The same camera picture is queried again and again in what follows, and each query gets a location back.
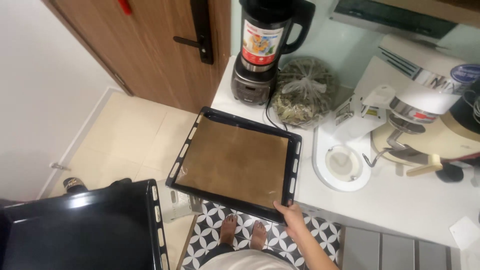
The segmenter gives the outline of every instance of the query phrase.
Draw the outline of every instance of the power cord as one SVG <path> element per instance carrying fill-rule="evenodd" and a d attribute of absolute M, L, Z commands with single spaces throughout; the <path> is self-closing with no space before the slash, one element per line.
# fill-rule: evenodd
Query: power cord
<path fill-rule="evenodd" d="M 465 98 L 466 93 L 473 93 L 475 95 L 475 101 L 473 102 L 473 104 L 470 103 Z M 477 121 L 477 123 L 480 124 L 480 97 L 477 96 L 477 93 L 475 93 L 475 91 L 467 90 L 467 91 L 463 92 L 462 98 L 468 105 L 470 105 L 470 107 L 472 107 L 472 109 L 473 109 L 473 119 L 475 119 L 475 121 Z"/>
<path fill-rule="evenodd" d="M 272 97 L 269 97 L 268 102 L 267 102 L 267 106 L 265 107 L 265 115 L 267 116 L 267 119 L 270 121 L 270 123 L 272 123 L 272 125 L 274 127 L 282 129 L 281 127 L 277 126 L 274 122 L 272 122 L 272 120 L 270 120 L 270 117 L 268 117 L 268 108 L 270 107 L 270 101 L 271 100 L 272 100 Z M 285 127 L 285 131 L 288 131 L 287 125 L 283 124 L 283 126 Z"/>

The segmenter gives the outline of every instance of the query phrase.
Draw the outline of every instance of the white shirt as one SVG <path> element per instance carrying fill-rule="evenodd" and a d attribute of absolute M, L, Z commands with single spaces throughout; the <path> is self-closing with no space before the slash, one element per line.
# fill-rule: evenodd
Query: white shirt
<path fill-rule="evenodd" d="M 268 253 L 245 249 L 213 257 L 199 270 L 298 270 L 298 268 Z"/>

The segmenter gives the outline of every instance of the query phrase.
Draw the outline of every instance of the countertop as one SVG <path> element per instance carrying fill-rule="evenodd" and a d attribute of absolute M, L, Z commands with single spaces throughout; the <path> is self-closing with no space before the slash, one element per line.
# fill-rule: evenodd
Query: countertop
<path fill-rule="evenodd" d="M 211 107 L 271 125 L 265 116 L 265 106 L 247 106 L 234 99 L 230 79 L 235 58 L 229 59 Z M 272 111 L 269 116 L 278 122 Z M 295 201 L 453 247 L 456 243 L 449 231 L 451 225 L 464 216 L 478 225 L 480 188 L 470 183 L 472 170 L 464 170 L 462 182 L 447 184 L 434 173 L 401 176 L 409 167 L 402 168 L 381 158 L 364 188 L 338 192 L 324 185 L 313 170 L 313 130 L 288 130 L 303 139 Z"/>

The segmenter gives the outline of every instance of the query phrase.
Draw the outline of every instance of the black and white tile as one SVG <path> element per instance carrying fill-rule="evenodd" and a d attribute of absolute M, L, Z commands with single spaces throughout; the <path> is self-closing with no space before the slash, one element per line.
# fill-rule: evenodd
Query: black and white tile
<path fill-rule="evenodd" d="M 308 270 L 297 245 L 287 235 L 285 226 L 264 221 L 249 214 L 208 201 L 203 202 L 202 208 L 203 214 L 197 218 L 197 224 L 195 225 L 187 252 L 183 259 L 182 270 L 199 269 L 200 262 L 202 262 L 205 255 L 218 245 L 222 221 L 229 214 L 238 216 L 233 249 L 242 250 L 249 248 L 253 224 L 255 220 L 259 220 L 265 225 L 267 230 L 267 240 L 265 241 L 264 249 L 276 251 L 282 257 L 288 259 L 299 270 Z M 324 221 L 320 218 L 314 218 L 307 214 L 303 214 L 303 216 L 305 224 L 311 234 L 330 259 L 336 263 L 340 249 L 340 225 Z"/>

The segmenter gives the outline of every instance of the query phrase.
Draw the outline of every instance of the white paper card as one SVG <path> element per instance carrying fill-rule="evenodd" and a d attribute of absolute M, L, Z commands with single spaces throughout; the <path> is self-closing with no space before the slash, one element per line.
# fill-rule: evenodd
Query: white paper card
<path fill-rule="evenodd" d="M 450 227 L 450 232 L 460 250 L 468 248 L 480 238 L 480 229 L 468 217 L 462 217 L 453 224 Z"/>

